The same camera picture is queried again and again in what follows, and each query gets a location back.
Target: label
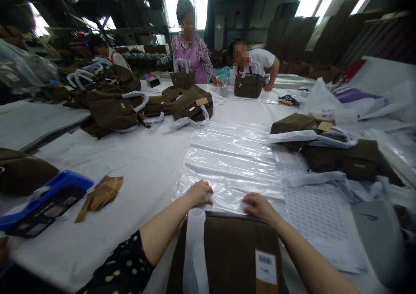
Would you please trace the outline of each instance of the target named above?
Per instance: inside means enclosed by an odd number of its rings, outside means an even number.
[[[6,76],[9,78],[9,80],[11,80],[12,82],[16,82],[16,81],[19,81],[20,79],[17,77],[17,76],[15,76],[14,74],[12,74],[12,73],[9,73],[9,74],[6,74]]]
[[[204,97],[204,98],[195,100],[195,102],[198,106],[202,106],[202,105],[208,103],[208,99],[207,99],[207,97]]]
[[[331,122],[321,122],[321,124],[319,124],[318,129],[324,132],[329,131],[332,128],[332,123]]]
[[[256,250],[256,278],[271,284],[277,284],[276,257]]]

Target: barcode label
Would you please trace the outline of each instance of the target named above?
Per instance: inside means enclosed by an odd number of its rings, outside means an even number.
[[[262,256],[262,255],[259,255],[259,261],[261,261],[265,264],[268,264],[268,265],[270,265],[272,263],[270,258],[267,258],[266,256]]]
[[[277,284],[276,257],[256,250],[256,278],[271,284]]]

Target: tag on bag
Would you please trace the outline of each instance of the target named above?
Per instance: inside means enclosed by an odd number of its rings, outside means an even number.
[[[279,293],[276,256],[256,250],[256,293]]]
[[[197,100],[195,100],[195,103],[196,103],[198,106],[202,106],[202,105],[204,105],[204,104],[207,104],[207,103],[208,103],[208,99],[207,99],[207,97],[204,97],[204,98],[201,98],[201,99],[197,99]]]
[[[319,124],[318,129],[324,132],[328,132],[332,126],[333,124],[331,122],[323,121]]]

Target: purple fabric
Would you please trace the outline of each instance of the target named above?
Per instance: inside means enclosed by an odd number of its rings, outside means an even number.
[[[373,99],[379,99],[382,98],[381,96],[369,94],[369,93],[363,93],[357,88],[350,88],[346,89],[343,92],[339,94],[335,94],[335,97],[341,102],[341,103],[349,103],[352,101],[357,101],[364,98],[373,98]]]

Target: pink floral shirt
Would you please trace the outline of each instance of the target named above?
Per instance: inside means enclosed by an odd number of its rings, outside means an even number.
[[[199,36],[197,40],[191,41],[188,47],[185,46],[183,40],[179,39],[180,34],[176,35],[172,41],[172,49],[173,49],[173,61],[178,58],[178,50],[186,50],[189,48],[196,48],[196,54],[198,56],[199,61],[202,62],[202,66],[204,67],[205,72],[208,74],[209,80],[215,77],[214,67],[212,66],[211,60],[209,59],[208,49],[203,39]]]

